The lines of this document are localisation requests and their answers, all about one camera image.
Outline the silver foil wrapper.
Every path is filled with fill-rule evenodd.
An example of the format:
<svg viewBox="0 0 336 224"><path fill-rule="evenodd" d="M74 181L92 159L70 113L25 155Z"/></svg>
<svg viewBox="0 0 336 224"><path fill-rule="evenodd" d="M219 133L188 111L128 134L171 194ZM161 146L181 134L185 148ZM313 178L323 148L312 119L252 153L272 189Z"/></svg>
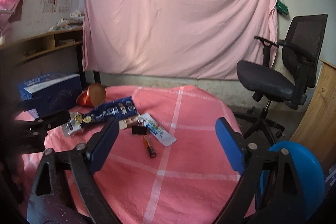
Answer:
<svg viewBox="0 0 336 224"><path fill-rule="evenodd" d="M62 132L65 137L68 138L83 131L83 116L84 115L78 111L70 113L69 121L62 125Z"/></svg>

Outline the red paper cup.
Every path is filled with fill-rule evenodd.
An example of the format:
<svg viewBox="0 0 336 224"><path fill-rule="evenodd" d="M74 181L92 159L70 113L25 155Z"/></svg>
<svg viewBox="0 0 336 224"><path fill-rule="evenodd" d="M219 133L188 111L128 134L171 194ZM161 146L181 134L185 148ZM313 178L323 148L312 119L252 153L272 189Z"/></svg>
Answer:
<svg viewBox="0 0 336 224"><path fill-rule="evenodd" d="M101 84L91 84L76 99L76 104L83 107L97 107L105 102L106 90Z"/></svg>

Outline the blue snack wrapper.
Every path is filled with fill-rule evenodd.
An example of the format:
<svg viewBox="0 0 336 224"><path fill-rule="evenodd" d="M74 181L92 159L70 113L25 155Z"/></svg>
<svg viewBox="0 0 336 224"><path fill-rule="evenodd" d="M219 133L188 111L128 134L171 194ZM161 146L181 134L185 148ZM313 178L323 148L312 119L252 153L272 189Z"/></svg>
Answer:
<svg viewBox="0 0 336 224"><path fill-rule="evenodd" d="M107 122L110 118L121 121L137 115L138 111L133 99L125 97L99 105L89 113L83 115L82 122L85 124L101 123Z"/></svg>

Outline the black binder clip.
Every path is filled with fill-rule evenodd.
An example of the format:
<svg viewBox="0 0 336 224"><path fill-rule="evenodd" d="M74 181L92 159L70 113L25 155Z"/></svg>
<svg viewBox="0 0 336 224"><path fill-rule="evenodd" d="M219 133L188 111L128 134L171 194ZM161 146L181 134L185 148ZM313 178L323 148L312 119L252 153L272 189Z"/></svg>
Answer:
<svg viewBox="0 0 336 224"><path fill-rule="evenodd" d="M140 125L133 125L131 128L131 133L133 135L147 135L147 127Z"/></svg>

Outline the orange black battery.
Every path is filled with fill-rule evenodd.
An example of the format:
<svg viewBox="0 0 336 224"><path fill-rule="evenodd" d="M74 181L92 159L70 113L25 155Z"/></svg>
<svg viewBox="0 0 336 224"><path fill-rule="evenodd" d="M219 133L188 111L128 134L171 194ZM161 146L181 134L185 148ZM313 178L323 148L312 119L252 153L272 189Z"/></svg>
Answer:
<svg viewBox="0 0 336 224"><path fill-rule="evenodd" d="M149 153L150 158L152 158L152 159L155 158L157 156L157 154L155 153L152 145L150 144L149 138L147 136L143 136L142 138L143 138L143 142L144 142L145 147L146 147L146 149Z"/></svg>

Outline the white blue sachet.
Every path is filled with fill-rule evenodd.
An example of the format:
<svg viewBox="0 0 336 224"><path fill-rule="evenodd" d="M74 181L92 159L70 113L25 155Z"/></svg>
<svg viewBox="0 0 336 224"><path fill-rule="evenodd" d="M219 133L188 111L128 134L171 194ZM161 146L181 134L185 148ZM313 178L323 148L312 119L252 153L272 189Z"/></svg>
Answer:
<svg viewBox="0 0 336 224"><path fill-rule="evenodd" d="M150 114L145 113L140 115L138 121L143 124L163 146L169 147L177 141L177 139L160 126Z"/></svg>

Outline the blue cardboard box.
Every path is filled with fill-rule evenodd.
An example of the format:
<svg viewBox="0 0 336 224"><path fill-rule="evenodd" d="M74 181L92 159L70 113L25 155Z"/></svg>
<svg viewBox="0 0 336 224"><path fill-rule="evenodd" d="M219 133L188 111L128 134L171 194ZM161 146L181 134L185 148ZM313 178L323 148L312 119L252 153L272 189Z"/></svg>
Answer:
<svg viewBox="0 0 336 224"><path fill-rule="evenodd" d="M47 116L59 110L69 110L76 106L82 93L80 75L47 73L18 85L21 100L37 99L28 112L33 118Z"/></svg>

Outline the blue plastic basin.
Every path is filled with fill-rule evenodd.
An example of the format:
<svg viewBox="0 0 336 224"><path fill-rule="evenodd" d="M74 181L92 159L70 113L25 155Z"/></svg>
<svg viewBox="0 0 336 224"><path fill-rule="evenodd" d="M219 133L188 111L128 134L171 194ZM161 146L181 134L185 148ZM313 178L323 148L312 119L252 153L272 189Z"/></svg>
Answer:
<svg viewBox="0 0 336 224"><path fill-rule="evenodd" d="M282 141L257 153L262 162L252 223L304 223L322 204L322 167L303 145Z"/></svg>

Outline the wooden cabinet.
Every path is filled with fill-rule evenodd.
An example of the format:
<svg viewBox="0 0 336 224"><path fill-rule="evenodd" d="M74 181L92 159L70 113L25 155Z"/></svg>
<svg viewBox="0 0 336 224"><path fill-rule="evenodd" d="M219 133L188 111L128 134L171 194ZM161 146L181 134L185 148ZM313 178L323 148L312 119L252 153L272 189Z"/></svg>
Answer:
<svg viewBox="0 0 336 224"><path fill-rule="evenodd" d="M290 140L309 149L326 172L335 163L335 65L322 61L310 104Z"/></svg>

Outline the stack of papers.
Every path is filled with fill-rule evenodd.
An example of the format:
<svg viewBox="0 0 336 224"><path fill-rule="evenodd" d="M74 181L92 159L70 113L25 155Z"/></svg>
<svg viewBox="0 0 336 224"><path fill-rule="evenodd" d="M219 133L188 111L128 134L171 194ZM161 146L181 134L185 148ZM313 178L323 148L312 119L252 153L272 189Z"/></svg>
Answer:
<svg viewBox="0 0 336 224"><path fill-rule="evenodd" d="M49 31L66 31L76 28L82 28L84 21L84 14L79 10L70 13L68 18L60 19L54 26L52 26Z"/></svg>

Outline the black office chair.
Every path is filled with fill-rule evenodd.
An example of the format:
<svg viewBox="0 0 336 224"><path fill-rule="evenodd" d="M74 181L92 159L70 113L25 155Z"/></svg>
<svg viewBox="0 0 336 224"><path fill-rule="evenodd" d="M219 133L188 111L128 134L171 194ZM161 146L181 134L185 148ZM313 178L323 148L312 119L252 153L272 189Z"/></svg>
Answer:
<svg viewBox="0 0 336 224"><path fill-rule="evenodd" d="M255 132L261 131L269 144L275 144L285 128L266 117L270 104L285 103L293 110L305 104L307 89L316 85L317 64L327 18L327 14L295 16L285 39L276 42L255 36L255 39L263 45L262 64L240 60L236 71L239 82L253 92L253 99L259 102L262 98L266 98L268 103L261 111L252 107L246 113L234 113L237 119L251 124L243 133L244 138L247 139ZM273 47L282 48L282 63L293 77L293 81L289 81L283 74L270 67L270 52Z"/></svg>

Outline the pink hanging sheet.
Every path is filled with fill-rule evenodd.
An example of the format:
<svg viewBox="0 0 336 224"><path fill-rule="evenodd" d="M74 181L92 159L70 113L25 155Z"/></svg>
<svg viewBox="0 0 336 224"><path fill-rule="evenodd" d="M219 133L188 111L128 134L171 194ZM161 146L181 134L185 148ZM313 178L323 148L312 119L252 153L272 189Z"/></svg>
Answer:
<svg viewBox="0 0 336 224"><path fill-rule="evenodd" d="M83 68L111 74L236 80L277 39L277 0L84 0Z"/></svg>

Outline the wooden wall shelf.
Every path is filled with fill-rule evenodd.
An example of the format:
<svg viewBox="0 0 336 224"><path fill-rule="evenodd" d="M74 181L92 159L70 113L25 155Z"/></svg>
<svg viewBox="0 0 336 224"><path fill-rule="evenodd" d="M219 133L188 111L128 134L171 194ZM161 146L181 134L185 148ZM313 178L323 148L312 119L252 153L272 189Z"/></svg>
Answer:
<svg viewBox="0 0 336 224"><path fill-rule="evenodd" d="M1 61L19 66L57 51L82 44L83 29L47 32L1 46Z"/></svg>

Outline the green brush on wall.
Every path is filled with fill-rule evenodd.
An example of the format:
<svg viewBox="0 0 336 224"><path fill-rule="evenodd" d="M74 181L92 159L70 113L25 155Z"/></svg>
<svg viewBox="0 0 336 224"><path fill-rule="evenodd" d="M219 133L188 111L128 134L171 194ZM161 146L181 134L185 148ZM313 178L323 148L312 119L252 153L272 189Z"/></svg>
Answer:
<svg viewBox="0 0 336 224"><path fill-rule="evenodd" d="M283 16L289 15L288 7L284 3L282 3L282 1L280 0L277 0L276 2L276 10L279 14Z"/></svg>

